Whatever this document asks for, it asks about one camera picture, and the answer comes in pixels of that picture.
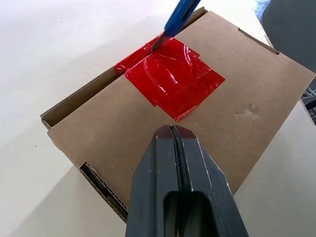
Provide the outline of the red tape patch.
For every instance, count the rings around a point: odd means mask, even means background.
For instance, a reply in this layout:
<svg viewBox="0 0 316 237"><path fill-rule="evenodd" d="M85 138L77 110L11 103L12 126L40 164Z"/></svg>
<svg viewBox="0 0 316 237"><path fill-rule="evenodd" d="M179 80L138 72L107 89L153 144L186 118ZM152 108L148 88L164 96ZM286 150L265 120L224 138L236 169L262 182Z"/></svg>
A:
<svg viewBox="0 0 316 237"><path fill-rule="evenodd" d="M175 38L152 51L156 40L115 65L153 105L175 121L199 106L225 79L200 60L199 54Z"/></svg>

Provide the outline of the blue utility knife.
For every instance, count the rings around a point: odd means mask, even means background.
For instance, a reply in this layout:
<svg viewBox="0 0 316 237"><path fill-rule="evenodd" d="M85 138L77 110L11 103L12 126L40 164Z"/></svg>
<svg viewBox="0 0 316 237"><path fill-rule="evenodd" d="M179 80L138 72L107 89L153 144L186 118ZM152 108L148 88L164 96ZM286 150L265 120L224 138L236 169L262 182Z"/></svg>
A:
<svg viewBox="0 0 316 237"><path fill-rule="evenodd" d="M179 0L164 27L163 33L152 46L152 51L157 50L167 39L174 37L181 31L199 2L200 0Z"/></svg>

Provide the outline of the brown cardboard box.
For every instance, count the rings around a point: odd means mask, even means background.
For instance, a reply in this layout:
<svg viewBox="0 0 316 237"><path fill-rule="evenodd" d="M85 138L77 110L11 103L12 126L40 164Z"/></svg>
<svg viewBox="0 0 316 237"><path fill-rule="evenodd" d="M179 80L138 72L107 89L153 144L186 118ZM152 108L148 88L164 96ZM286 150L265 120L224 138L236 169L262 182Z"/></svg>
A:
<svg viewBox="0 0 316 237"><path fill-rule="evenodd" d="M225 79L178 125L196 135L235 192L316 73L204 8L176 38ZM123 220L133 173L154 132L174 123L114 67L44 112L41 121Z"/></svg>

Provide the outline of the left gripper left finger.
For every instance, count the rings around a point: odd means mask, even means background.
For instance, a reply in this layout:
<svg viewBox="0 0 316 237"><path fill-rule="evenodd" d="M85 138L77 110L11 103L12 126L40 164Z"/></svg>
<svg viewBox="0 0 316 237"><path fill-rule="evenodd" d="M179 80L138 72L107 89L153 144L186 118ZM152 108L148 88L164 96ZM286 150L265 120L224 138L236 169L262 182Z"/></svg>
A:
<svg viewBox="0 0 316 237"><path fill-rule="evenodd" d="M125 237L177 236L179 155L174 126L162 126L134 172Z"/></svg>

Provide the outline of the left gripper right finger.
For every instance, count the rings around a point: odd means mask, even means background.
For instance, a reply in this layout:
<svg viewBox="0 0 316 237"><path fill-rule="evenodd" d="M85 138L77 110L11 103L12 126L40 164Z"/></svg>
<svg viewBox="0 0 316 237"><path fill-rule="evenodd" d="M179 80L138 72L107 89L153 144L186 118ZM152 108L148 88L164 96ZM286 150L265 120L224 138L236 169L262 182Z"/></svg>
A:
<svg viewBox="0 0 316 237"><path fill-rule="evenodd" d="M180 237L249 237L223 171L188 129L172 126L181 179Z"/></svg>

